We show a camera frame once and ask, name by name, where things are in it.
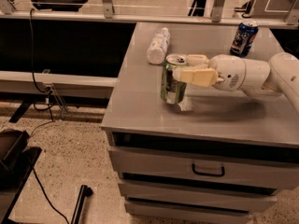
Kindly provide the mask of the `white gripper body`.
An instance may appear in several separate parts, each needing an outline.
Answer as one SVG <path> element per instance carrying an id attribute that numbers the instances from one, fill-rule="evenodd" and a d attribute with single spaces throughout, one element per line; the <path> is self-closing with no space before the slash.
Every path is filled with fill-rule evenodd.
<path id="1" fill-rule="evenodd" d="M 236 56 L 217 55 L 209 61 L 209 67 L 217 71 L 214 88 L 221 91 L 236 91 L 245 78 L 245 62 Z"/>

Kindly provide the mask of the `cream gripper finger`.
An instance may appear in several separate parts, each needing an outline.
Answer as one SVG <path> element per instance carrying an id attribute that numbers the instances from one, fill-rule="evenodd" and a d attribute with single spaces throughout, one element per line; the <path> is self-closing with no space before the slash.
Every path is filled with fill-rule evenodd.
<path id="1" fill-rule="evenodd" d="M 218 73 L 212 68 L 183 67 L 173 71 L 173 78 L 179 82 L 207 88 L 217 82 Z"/>
<path id="2" fill-rule="evenodd" d="M 202 68 L 207 68 L 209 59 L 206 55 L 202 54 L 188 54 L 187 62 L 189 66 L 199 66 Z"/>

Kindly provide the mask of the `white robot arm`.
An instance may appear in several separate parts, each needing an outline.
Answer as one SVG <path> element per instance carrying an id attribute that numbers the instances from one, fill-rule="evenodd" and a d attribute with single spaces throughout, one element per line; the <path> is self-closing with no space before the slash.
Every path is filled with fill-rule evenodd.
<path id="1" fill-rule="evenodd" d="M 205 55 L 187 56 L 187 67 L 176 68 L 176 81 L 220 91 L 243 91 L 248 97 L 286 96 L 299 112 L 299 60 L 287 52 L 268 62 L 221 54 L 210 60 Z"/>

